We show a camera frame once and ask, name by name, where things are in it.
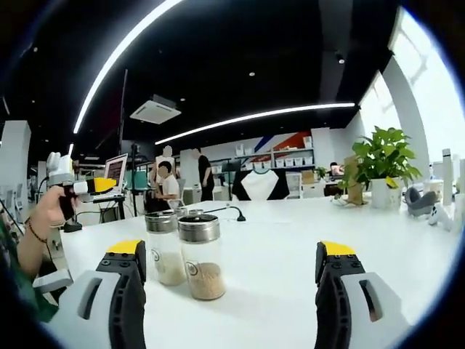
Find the person's left hand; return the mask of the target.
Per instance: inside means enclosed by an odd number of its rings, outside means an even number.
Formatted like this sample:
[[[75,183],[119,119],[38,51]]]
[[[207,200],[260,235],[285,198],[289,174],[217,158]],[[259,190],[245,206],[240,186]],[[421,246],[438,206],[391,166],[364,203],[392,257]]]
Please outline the person's left hand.
[[[65,195],[65,189],[60,186],[52,186],[39,200],[29,220],[34,229],[45,229],[63,225],[70,218],[66,218],[60,206],[60,199],[64,198],[65,202],[71,205],[71,216],[78,204],[78,199]]]

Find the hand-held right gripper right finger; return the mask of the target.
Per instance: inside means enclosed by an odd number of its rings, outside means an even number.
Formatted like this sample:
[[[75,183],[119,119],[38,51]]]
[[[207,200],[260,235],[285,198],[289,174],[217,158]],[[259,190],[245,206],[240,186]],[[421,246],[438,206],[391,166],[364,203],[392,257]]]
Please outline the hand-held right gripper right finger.
[[[395,348],[409,332],[399,296],[347,245],[317,243],[315,283],[316,348]]]

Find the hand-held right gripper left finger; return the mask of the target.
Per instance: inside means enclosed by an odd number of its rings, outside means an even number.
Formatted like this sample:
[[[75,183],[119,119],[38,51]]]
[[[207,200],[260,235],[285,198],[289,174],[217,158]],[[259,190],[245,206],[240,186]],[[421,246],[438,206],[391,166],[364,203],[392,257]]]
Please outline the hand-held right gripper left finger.
[[[62,348],[145,348],[145,282],[145,242],[121,241],[68,286],[46,328]]]

